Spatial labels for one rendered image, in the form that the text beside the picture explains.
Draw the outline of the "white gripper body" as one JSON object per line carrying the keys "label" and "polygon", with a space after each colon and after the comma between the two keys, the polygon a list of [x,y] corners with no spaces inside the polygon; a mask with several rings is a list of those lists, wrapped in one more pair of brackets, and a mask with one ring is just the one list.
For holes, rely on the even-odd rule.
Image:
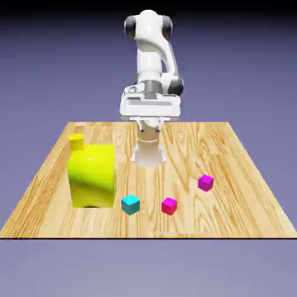
{"label": "white gripper body", "polygon": [[122,118],[178,118],[180,97],[156,94],[156,99],[146,99],[144,93],[123,93],[119,113]]}

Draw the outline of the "small yellow cube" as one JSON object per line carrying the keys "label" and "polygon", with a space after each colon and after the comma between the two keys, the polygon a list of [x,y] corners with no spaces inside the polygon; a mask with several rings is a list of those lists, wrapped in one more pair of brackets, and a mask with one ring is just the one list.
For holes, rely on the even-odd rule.
{"label": "small yellow cube", "polygon": [[71,151],[84,149],[84,135],[82,133],[73,133],[69,136]]}

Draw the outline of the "small magenta cube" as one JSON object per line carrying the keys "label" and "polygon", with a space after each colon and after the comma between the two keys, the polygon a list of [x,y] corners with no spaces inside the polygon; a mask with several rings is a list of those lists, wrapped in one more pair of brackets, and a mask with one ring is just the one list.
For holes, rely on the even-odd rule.
{"label": "small magenta cube", "polygon": [[208,175],[202,175],[198,179],[198,188],[207,192],[213,188],[214,178]]}

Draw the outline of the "small cyan cube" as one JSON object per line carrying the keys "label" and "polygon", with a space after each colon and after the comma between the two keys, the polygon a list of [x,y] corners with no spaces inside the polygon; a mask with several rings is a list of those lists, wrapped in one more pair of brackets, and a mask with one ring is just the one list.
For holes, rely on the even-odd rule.
{"label": "small cyan cube", "polygon": [[140,200],[130,194],[121,199],[121,207],[127,215],[133,215],[140,210]]}

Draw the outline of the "small pink cube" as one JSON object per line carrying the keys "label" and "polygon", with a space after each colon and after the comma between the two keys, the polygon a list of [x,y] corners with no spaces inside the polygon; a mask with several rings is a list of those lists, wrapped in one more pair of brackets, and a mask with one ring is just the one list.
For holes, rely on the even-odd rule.
{"label": "small pink cube", "polygon": [[161,210],[167,215],[173,215],[177,210],[177,204],[178,202],[175,199],[167,197],[161,204]]}

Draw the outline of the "large yellow box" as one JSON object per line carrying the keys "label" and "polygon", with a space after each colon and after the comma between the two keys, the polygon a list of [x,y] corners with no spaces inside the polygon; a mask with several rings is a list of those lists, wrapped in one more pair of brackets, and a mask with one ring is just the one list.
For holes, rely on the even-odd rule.
{"label": "large yellow box", "polygon": [[85,145],[67,163],[71,202],[75,208],[112,208],[116,192],[115,146]]}

